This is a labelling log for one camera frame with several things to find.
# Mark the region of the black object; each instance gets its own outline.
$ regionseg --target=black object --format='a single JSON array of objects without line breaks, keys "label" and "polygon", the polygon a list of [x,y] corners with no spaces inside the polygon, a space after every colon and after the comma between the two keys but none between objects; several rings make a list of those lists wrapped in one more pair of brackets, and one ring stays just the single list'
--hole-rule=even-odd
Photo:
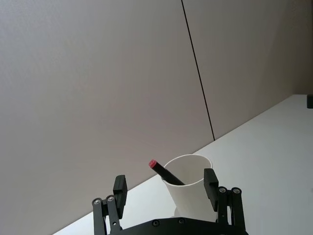
[{"label": "black object", "polygon": [[[124,205],[117,202],[125,202],[127,186],[125,175],[117,176],[115,185],[118,184],[118,194],[110,195],[106,200],[96,198],[92,201],[94,235],[107,235],[106,216],[110,218],[111,235],[248,235],[245,228],[242,191],[239,188],[227,190],[219,187],[213,169],[204,169],[204,187],[210,197],[214,211],[218,213],[218,219],[207,222],[189,218],[154,219],[127,229],[122,229],[119,219],[123,216]],[[231,225],[227,220],[227,206],[231,208]]]},{"label": "black object", "polygon": [[313,94],[307,95],[307,107],[313,109]]},{"label": "black object", "polygon": [[162,167],[156,160],[149,162],[149,167],[159,174],[163,180],[173,185],[185,185],[179,178],[173,175],[169,170]]}]

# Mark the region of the cup rim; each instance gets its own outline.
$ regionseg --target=cup rim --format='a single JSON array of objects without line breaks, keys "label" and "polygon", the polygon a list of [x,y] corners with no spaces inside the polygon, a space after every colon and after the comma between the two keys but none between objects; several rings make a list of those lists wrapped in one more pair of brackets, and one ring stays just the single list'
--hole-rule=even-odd
[{"label": "cup rim", "polygon": [[[211,160],[208,159],[207,157],[202,156],[202,155],[199,155],[199,154],[185,154],[185,155],[181,155],[181,156],[175,157],[175,158],[173,158],[172,160],[170,160],[167,164],[165,164],[165,165],[164,165],[164,168],[166,168],[166,166],[167,166],[169,163],[171,163],[172,161],[174,161],[174,160],[176,160],[176,159],[178,159],[178,158],[183,158],[183,157],[187,157],[187,156],[197,156],[197,157],[206,158],[206,159],[210,162],[211,168],[213,168],[213,164],[212,164]],[[162,181],[163,181],[165,184],[167,184],[167,185],[170,185],[170,186],[173,186],[173,187],[181,187],[181,188],[182,188],[182,187],[187,187],[187,186],[195,185],[195,184],[197,184],[197,183],[203,181],[203,178],[200,179],[200,180],[198,180],[198,181],[196,181],[196,182],[193,182],[192,184],[188,184],[188,185],[173,185],[173,184],[171,184],[171,183],[169,183],[169,182],[167,182],[167,181],[165,181],[165,180],[163,180],[163,179],[162,179]]]}]

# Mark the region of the red marker cap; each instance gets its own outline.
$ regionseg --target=red marker cap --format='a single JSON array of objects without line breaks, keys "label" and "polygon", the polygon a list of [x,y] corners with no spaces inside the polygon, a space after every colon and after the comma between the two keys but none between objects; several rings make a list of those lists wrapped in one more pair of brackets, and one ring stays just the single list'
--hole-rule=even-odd
[{"label": "red marker cap", "polygon": [[149,167],[150,167],[150,168],[153,168],[156,164],[157,164],[156,160],[152,159],[152,160],[149,162]]}]

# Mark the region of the black line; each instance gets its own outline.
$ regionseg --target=black line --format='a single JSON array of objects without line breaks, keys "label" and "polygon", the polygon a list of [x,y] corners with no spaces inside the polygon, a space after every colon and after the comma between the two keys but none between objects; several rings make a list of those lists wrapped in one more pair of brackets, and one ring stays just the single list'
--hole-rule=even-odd
[{"label": "black line", "polygon": [[183,11],[184,11],[184,15],[185,15],[185,20],[186,20],[186,24],[187,24],[187,29],[188,29],[189,39],[190,39],[190,42],[191,42],[192,51],[193,51],[194,57],[195,57],[195,62],[196,62],[197,71],[198,71],[198,76],[199,76],[199,80],[200,80],[200,84],[201,84],[201,89],[202,89],[202,94],[203,94],[203,98],[204,98],[204,102],[205,102],[206,112],[207,112],[207,116],[209,117],[210,126],[211,126],[211,130],[212,130],[213,140],[215,140],[215,136],[214,136],[214,132],[213,132],[213,127],[212,127],[212,122],[211,122],[211,118],[210,118],[210,114],[209,114],[209,109],[208,109],[208,107],[207,107],[207,102],[206,102],[205,93],[204,93],[204,89],[203,89],[203,84],[202,84],[202,80],[201,80],[201,76],[200,76],[199,66],[198,66],[198,62],[197,62],[197,58],[196,58],[196,54],[195,54],[194,44],[192,43],[192,39],[191,39],[189,24],[188,24],[188,20],[187,20],[187,16],[186,16],[186,11],[185,11],[185,6],[184,6],[184,3],[182,2],[182,0],[180,0],[180,1],[181,1],[182,9],[183,9]]}]

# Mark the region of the bolt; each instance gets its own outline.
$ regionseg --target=bolt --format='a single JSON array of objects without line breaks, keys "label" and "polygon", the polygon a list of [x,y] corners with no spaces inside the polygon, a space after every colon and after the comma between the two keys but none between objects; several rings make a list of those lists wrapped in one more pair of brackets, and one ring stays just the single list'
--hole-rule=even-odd
[{"label": "bolt", "polygon": [[152,221],[152,226],[157,227],[160,225],[160,221],[158,221],[157,219]]},{"label": "bolt", "polygon": [[237,188],[234,188],[234,189],[233,189],[233,192],[234,192],[234,193],[240,193],[240,190],[237,189]]},{"label": "bolt", "polygon": [[93,203],[94,203],[95,205],[97,205],[97,204],[100,203],[100,200],[99,200],[99,199],[96,199],[96,200],[93,201]]},{"label": "bolt", "polygon": [[111,202],[111,201],[113,201],[113,200],[114,200],[114,197],[113,197],[113,196],[108,197],[108,201],[109,201],[109,202]]},{"label": "bolt", "polygon": [[184,223],[185,223],[185,220],[184,220],[184,219],[179,219],[179,220],[178,220],[178,223],[179,223],[179,224],[184,224]]}]

